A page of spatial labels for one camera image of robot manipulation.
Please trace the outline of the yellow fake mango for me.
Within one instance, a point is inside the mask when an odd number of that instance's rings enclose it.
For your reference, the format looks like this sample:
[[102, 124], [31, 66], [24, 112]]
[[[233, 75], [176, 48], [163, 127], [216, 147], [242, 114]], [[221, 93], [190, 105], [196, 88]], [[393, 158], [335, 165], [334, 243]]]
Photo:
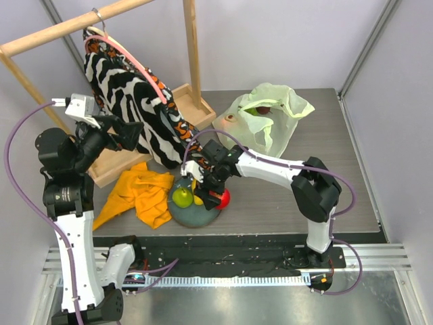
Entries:
[[197, 182], [196, 179], [194, 179], [192, 181], [192, 183], [191, 183], [191, 191], [192, 191], [192, 194], [193, 194], [193, 202], [197, 206], [202, 206], [204, 204], [203, 201], [202, 201], [202, 199], [199, 196], [196, 195], [196, 188], [197, 188], [197, 186], [198, 186], [198, 182]]

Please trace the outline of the green fake apple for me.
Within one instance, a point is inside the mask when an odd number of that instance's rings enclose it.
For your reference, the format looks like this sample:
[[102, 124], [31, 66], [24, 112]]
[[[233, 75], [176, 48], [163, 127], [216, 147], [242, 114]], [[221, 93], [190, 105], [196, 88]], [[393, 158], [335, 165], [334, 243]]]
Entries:
[[244, 110], [244, 112], [247, 112], [248, 114], [251, 114], [253, 116], [258, 116], [258, 111], [256, 110], [256, 108], [249, 108]]

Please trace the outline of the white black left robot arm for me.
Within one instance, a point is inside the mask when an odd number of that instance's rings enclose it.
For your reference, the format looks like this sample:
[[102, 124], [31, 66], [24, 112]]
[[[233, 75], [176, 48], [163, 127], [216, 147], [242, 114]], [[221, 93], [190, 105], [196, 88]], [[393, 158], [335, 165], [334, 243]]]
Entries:
[[129, 270], [143, 265], [144, 253], [136, 236], [118, 238], [97, 270], [95, 185], [87, 171], [105, 149], [133, 151], [142, 129], [140, 122], [100, 116], [79, 122], [75, 135], [50, 128], [35, 141], [45, 178], [43, 204], [56, 232], [62, 267], [62, 306], [52, 324], [106, 324], [122, 318], [123, 282]]

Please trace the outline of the red fake apple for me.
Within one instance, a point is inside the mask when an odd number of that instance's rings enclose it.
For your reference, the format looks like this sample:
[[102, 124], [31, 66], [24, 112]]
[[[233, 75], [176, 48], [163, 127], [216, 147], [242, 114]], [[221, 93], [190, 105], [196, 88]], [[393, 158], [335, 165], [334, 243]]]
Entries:
[[228, 206], [228, 204], [231, 201], [231, 194], [227, 188], [225, 188], [222, 194], [217, 194], [216, 192], [213, 191], [210, 191], [210, 194], [220, 200], [220, 203], [215, 207], [215, 209], [223, 210]]

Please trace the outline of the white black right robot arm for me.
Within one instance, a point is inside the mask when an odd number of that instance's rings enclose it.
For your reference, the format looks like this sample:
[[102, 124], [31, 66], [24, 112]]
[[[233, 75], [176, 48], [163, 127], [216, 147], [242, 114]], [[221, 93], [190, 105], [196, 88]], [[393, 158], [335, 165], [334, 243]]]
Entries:
[[253, 177], [282, 186], [292, 191], [298, 210], [307, 220], [306, 261], [313, 267], [321, 267], [329, 261], [331, 216], [342, 188], [320, 159], [282, 160], [240, 145], [228, 150], [214, 140], [204, 146], [202, 154], [210, 163], [209, 169], [188, 160], [183, 171], [199, 183], [194, 193], [202, 199], [206, 209], [221, 203], [217, 196], [224, 192], [225, 182], [233, 176]]

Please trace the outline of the green fake pear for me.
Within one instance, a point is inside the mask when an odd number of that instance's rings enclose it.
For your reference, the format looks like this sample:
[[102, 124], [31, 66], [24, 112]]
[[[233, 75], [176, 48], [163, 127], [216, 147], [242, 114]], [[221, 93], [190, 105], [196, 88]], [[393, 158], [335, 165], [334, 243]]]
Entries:
[[179, 208], [185, 209], [193, 203], [193, 194], [188, 188], [180, 187], [173, 192], [172, 199]]

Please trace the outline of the light green plastic bag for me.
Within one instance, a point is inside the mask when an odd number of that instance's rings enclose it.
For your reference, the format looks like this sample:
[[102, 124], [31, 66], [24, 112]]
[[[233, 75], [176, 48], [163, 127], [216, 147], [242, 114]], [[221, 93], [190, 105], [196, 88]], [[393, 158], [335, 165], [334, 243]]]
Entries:
[[[270, 113], [253, 116], [244, 112], [259, 106], [270, 107]], [[279, 158], [286, 150], [299, 120], [314, 111], [314, 106], [291, 87], [262, 83], [250, 93], [236, 98], [212, 122], [212, 126], [230, 134], [249, 149]]]

